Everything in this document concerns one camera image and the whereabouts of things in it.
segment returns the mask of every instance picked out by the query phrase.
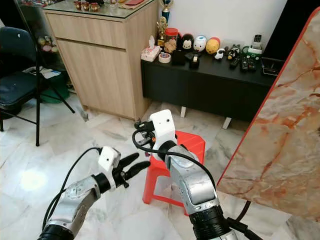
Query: remote control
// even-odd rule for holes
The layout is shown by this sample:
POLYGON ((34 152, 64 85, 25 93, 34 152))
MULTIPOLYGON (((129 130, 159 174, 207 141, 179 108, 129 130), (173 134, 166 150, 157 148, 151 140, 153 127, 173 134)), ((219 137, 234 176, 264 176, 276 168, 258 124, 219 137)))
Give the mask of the remote control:
POLYGON ((249 60, 248 60, 248 68, 251 71, 257 70, 256 61, 249 58, 249 60))
POLYGON ((241 58, 241 70, 248 71, 248 59, 245 56, 241 58))
POLYGON ((240 57, 236 57, 231 63, 230 63, 230 68, 231 69, 235 69, 236 66, 239 64, 240 62, 240 57))

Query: black metal stand leg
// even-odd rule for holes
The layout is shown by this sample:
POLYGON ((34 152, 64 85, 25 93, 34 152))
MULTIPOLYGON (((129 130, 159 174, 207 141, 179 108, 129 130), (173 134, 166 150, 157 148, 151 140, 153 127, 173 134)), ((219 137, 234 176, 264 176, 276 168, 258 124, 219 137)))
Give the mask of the black metal stand leg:
POLYGON ((60 95, 60 93, 52 85, 50 87, 55 92, 55 94, 57 94, 59 96, 59 98, 64 103, 64 105, 66 105, 68 107, 68 109, 70 109, 70 111, 74 114, 75 110, 73 110, 73 108, 64 100, 64 98, 60 95))
POLYGON ((0 109, 0 132, 4 131, 4 120, 2 119, 2 112, 0 109))
POLYGON ((37 94, 36 97, 36 136, 35 136, 35 145, 38 147, 39 144, 39 135, 40 135, 40 95, 37 94))

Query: marble floor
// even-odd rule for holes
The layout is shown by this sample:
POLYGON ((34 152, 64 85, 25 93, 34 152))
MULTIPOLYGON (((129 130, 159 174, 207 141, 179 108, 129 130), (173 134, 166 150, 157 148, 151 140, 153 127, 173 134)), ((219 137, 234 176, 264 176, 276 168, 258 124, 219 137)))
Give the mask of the marble floor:
MULTIPOLYGON (((92 146, 112 146, 123 156, 139 152, 137 161, 146 157, 131 142, 134 121, 96 111, 84 111, 72 94, 67 101, 76 110, 72 114, 62 103, 43 103, 40 107, 40 146, 35 146, 33 124, 17 118, 4 121, 0 132, 0 238, 2 240, 37 239, 42 219, 51 199, 59 191, 70 166, 92 146)), ((177 130, 198 134, 206 141, 205 165, 218 180, 241 140, 248 122, 233 120, 222 129, 222 116, 188 109, 180 117, 180 107, 153 102, 144 119, 156 111, 170 109, 177 130)), ((35 119, 33 100, 23 106, 22 117, 35 119)), ((81 159, 68 183, 99 172, 94 151, 81 159)), ((154 200, 142 202, 146 171, 108 192, 88 211, 76 239, 194 240, 192 225, 181 207, 154 200)), ((176 196, 177 188, 168 178, 158 181, 156 191, 176 196)), ((218 192, 225 217, 237 217, 245 201, 218 192)), ((264 240, 315 240, 318 223, 251 204, 243 222, 264 240)), ((237 233, 239 240, 246 239, 237 233)))

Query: red plastic stool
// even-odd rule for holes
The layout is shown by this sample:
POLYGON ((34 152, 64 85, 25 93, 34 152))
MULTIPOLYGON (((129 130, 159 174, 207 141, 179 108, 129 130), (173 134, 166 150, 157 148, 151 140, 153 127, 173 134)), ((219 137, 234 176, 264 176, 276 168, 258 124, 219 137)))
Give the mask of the red plastic stool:
MULTIPOLYGON (((183 144, 190 152, 196 154, 201 164, 204 164, 206 142, 202 139, 202 137, 182 131, 175 131, 175 134, 177 135, 178 144, 183 144)), ((159 176, 170 177, 170 172, 167 170, 163 161, 156 160, 153 156, 150 157, 150 163, 151 165, 148 167, 145 178, 144 193, 142 198, 143 202, 145 204, 150 204, 152 199, 156 199, 184 208, 184 204, 180 201, 154 194, 157 178, 159 176)))

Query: black office chair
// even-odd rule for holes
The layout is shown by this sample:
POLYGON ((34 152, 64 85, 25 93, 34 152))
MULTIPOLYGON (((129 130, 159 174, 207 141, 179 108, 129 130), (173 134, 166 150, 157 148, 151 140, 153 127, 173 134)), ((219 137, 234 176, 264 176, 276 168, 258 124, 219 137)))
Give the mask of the black office chair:
POLYGON ((42 94, 46 97, 61 100, 74 114, 75 111, 69 106, 59 92, 51 85, 49 79, 45 79, 40 73, 39 52, 37 45, 32 40, 30 34, 22 29, 14 27, 0 28, 0 54, 9 53, 25 57, 35 62, 36 75, 24 72, 14 72, 0 78, 0 131, 4 131, 2 113, 25 120, 36 125, 35 145, 39 146, 40 132, 40 95, 41 91, 52 88, 59 97, 42 94), (36 99, 36 121, 31 121, 21 116, 8 112, 26 103, 30 99, 36 99))

